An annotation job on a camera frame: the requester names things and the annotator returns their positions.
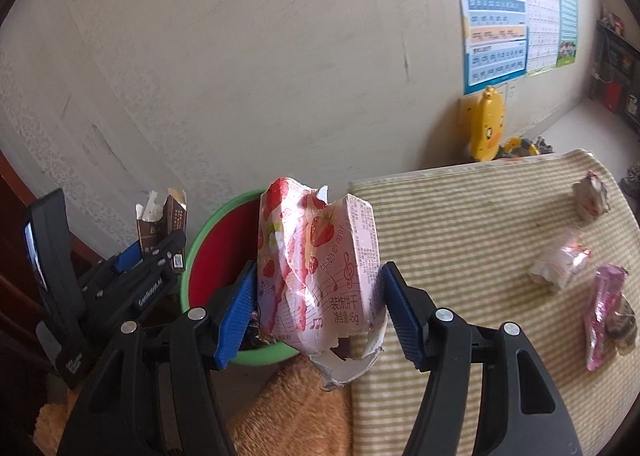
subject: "toy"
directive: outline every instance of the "toy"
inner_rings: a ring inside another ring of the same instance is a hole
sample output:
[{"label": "toy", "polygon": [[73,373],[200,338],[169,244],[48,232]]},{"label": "toy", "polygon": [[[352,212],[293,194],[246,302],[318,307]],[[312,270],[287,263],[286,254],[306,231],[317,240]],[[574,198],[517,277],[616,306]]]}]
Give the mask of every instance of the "toy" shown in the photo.
[{"label": "toy", "polygon": [[540,155],[548,155],[549,153],[554,152],[553,146],[547,144],[542,137],[538,137],[536,139],[536,149],[538,150]]},{"label": "toy", "polygon": [[529,157],[540,151],[529,139],[512,137],[500,146],[504,128],[504,100],[493,86],[487,86],[471,114],[471,158],[476,162]]},{"label": "toy", "polygon": [[502,151],[508,157],[533,157],[540,154],[538,147],[524,137],[512,137],[502,146]]},{"label": "toy", "polygon": [[500,149],[504,126],[504,101],[500,93],[487,86],[471,115],[471,157],[476,162],[494,160]]}]

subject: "fluffy orange fabric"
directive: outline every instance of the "fluffy orange fabric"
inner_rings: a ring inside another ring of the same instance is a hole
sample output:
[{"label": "fluffy orange fabric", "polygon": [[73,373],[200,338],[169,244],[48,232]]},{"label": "fluffy orange fabric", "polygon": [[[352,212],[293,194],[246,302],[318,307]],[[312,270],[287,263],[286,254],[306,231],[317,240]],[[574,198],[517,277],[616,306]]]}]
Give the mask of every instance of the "fluffy orange fabric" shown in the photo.
[{"label": "fluffy orange fabric", "polygon": [[[258,399],[228,422],[238,456],[351,455],[349,390],[325,392],[321,385],[305,356],[285,362]],[[33,441],[45,456],[55,456],[78,392],[68,392],[69,406],[40,410]]]}]

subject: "wall stain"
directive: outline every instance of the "wall stain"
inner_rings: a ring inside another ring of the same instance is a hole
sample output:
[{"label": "wall stain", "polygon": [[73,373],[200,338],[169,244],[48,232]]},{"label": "wall stain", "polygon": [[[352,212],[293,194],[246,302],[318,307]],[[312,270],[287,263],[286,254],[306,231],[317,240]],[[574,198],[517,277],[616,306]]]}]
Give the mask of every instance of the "wall stain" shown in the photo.
[{"label": "wall stain", "polygon": [[402,36],[402,56],[404,57],[404,72],[406,74],[406,81],[409,82],[409,56],[406,53],[406,43],[404,42],[404,35]]},{"label": "wall stain", "polygon": [[100,143],[102,144],[104,149],[107,151],[107,153],[110,154],[114,159],[116,159],[118,161],[118,163],[120,164],[120,166],[122,167],[122,169],[124,171],[127,171],[127,168],[124,167],[124,164],[122,163],[122,160],[120,160],[120,157],[116,155],[116,153],[115,153],[115,151],[113,151],[113,149],[111,149],[111,146],[107,142],[107,139],[104,138],[104,135],[102,134],[100,129],[98,129],[98,126],[96,126],[95,124],[91,124],[91,127],[94,129],[95,134],[98,137],[98,140],[100,141]]},{"label": "wall stain", "polygon": [[97,160],[95,160],[94,156],[91,154],[91,150],[89,149],[89,147],[86,144],[82,144],[82,149],[84,149],[84,152],[86,154],[87,160],[89,160],[89,162],[91,162],[95,167],[100,167],[98,165]]},{"label": "wall stain", "polygon": [[69,101],[71,100],[71,93],[69,93],[69,97],[66,98],[65,107],[62,109],[62,113],[60,113],[60,119],[65,119],[66,109],[69,107]]}]

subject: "pink wrapper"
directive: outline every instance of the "pink wrapper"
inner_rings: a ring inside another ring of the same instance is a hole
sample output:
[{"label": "pink wrapper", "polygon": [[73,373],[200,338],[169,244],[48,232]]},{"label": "pink wrapper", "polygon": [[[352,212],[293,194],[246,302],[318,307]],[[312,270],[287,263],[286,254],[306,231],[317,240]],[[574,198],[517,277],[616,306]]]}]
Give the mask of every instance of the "pink wrapper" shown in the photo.
[{"label": "pink wrapper", "polygon": [[620,306],[627,271],[622,267],[601,266],[593,279],[593,295],[582,319],[587,337],[587,369],[597,370],[604,362],[607,317]]}]

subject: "green bucket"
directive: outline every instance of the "green bucket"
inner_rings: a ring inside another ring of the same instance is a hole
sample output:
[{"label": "green bucket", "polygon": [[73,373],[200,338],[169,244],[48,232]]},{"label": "green bucket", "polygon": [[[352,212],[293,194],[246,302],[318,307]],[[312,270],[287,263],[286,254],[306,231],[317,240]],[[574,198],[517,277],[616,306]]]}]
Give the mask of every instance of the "green bucket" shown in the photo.
[{"label": "green bucket", "polygon": [[[218,209],[204,224],[187,255],[180,304],[182,311],[204,306],[213,293],[232,285],[248,259],[258,252],[260,195],[264,189],[246,192]],[[266,366],[298,353],[282,342],[242,350],[232,362],[243,366]]]}]

